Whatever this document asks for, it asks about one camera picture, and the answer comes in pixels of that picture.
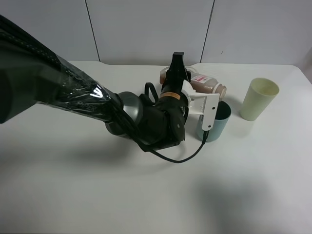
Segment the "white table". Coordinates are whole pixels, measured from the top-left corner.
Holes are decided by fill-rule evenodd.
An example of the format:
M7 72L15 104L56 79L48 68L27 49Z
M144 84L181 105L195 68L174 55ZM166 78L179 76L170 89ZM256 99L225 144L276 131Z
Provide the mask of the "white table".
M161 66L74 65L114 92L158 85ZM192 160L166 162L100 121L35 105L0 126L0 232L312 233L312 85L287 65L196 64L227 86L233 114ZM237 110L250 81L279 95L255 122ZM200 145L197 119L172 158Z

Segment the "orange label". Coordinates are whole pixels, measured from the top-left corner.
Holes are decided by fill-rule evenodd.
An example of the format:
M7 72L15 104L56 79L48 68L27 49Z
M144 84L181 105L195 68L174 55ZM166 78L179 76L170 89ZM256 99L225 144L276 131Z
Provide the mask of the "orange label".
M166 93L161 94L160 98L163 98L163 97L173 97L173 98L180 100L180 95L176 93L172 93L172 92L166 92Z

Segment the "bottle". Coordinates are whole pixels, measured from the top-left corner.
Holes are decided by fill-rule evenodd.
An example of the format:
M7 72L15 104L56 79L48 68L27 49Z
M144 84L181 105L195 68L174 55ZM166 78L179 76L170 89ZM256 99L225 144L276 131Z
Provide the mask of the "bottle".
M169 67L160 71L159 83L163 84L166 78L166 72ZM205 94L220 94L220 100L224 98L226 87L220 84L215 78L201 75L193 67L187 66L186 69L191 72L191 86L196 92Z

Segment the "blue cup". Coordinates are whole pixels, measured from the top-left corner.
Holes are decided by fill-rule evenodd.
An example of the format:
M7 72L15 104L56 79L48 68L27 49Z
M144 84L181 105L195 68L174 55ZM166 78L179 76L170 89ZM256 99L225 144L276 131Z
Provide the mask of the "blue cup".
M216 110L214 126L209 131L209 135L208 135L206 142L212 142L214 140L217 140L221 136L221 133L226 123L228 122L230 116L231 116L230 106L224 101L220 101L218 104L218 108ZM197 135L199 136L201 140L203 139L203 134L204 134L204 131L202 130L202 125L203 125L202 120L203 120L202 116L199 117L197 127L196 127Z

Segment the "pale yellow cup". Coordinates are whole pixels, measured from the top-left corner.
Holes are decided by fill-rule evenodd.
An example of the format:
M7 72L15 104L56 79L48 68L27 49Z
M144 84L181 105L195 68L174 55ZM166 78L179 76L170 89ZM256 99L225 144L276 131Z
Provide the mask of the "pale yellow cup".
M248 121L256 120L276 97L279 87L266 78L255 78L249 85L240 115Z

